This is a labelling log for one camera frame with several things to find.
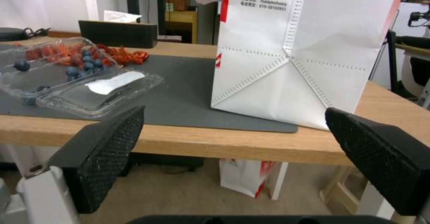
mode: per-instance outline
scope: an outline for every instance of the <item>floor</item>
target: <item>floor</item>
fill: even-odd
[[[100,208],[81,215],[86,223],[125,223],[144,215],[345,215],[335,201],[330,210],[318,198],[336,166],[290,164],[278,201],[271,201],[267,190],[254,199],[219,186],[217,159],[207,159],[195,172],[166,174],[159,166],[134,166],[125,178],[118,178]],[[362,192],[359,175],[349,181],[354,193]],[[0,172],[11,188],[17,172]]]

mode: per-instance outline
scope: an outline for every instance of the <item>gray desk mat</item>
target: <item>gray desk mat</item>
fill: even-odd
[[[129,67],[158,74],[165,81],[112,112],[120,113],[136,105],[145,105],[145,123],[151,125],[283,133],[297,131],[297,126],[292,124],[210,108],[213,59],[151,55],[143,65]],[[82,119],[62,111],[40,106],[25,106],[19,99],[2,91],[0,91],[0,106],[0,114],[3,115]]]

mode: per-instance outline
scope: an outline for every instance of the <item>cable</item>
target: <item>cable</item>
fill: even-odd
[[[32,37],[37,36],[48,36],[48,31],[51,30],[51,28],[39,28],[35,32],[31,28],[24,28],[24,33],[27,35],[27,38],[30,39]]]
[[[148,11],[146,12],[146,21],[149,23],[149,0],[148,0]]]

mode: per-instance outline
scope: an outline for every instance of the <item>shopping bag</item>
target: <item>shopping bag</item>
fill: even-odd
[[[400,0],[223,0],[211,106],[327,129],[354,112]]]
[[[257,198],[274,162],[220,159],[221,186]]]

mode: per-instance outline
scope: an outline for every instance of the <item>clear plastic container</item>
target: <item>clear plastic container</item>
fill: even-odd
[[[94,72],[75,80],[66,75],[67,66],[82,66],[82,51],[90,50],[97,58],[103,59],[103,71]],[[18,71],[14,63],[26,60],[30,69]],[[85,78],[96,77],[117,69],[117,62],[107,56],[89,40],[81,37],[60,39],[29,47],[21,47],[0,52],[0,89],[21,98],[38,97],[65,85]],[[49,86],[37,91],[39,86]]]
[[[88,51],[94,59],[102,60],[102,67],[84,71],[83,52]],[[26,60],[30,69],[15,69],[18,60]],[[70,79],[68,66],[78,68],[80,76]],[[85,118],[102,117],[161,82],[157,75],[118,68],[114,59],[81,37],[0,51],[1,90],[21,98],[26,105],[37,104]]]
[[[123,68],[63,87],[39,97],[37,102],[78,116],[99,118],[162,82],[158,75]]]

